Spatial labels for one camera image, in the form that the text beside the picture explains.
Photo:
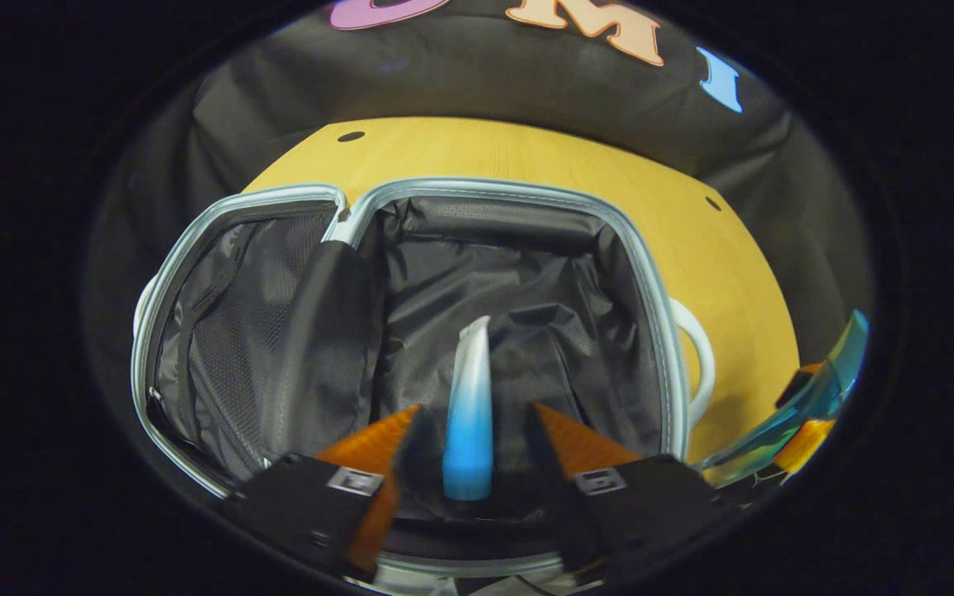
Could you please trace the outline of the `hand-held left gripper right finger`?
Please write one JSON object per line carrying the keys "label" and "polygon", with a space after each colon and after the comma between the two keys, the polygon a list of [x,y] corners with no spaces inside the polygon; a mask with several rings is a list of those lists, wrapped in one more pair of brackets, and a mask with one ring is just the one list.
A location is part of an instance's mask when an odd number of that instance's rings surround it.
{"label": "hand-held left gripper right finger", "polygon": [[639,456],[545,404],[527,406],[525,441],[554,546],[580,582],[640,582],[741,516],[676,457]]}

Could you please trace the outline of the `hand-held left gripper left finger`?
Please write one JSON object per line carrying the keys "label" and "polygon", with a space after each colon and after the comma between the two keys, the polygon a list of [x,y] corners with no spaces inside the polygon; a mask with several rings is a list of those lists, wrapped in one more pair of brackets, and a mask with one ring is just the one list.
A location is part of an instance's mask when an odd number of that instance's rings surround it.
{"label": "hand-held left gripper left finger", "polygon": [[233,525],[316,570],[371,582],[429,413],[397,412],[317,456],[289,452],[233,490]]}

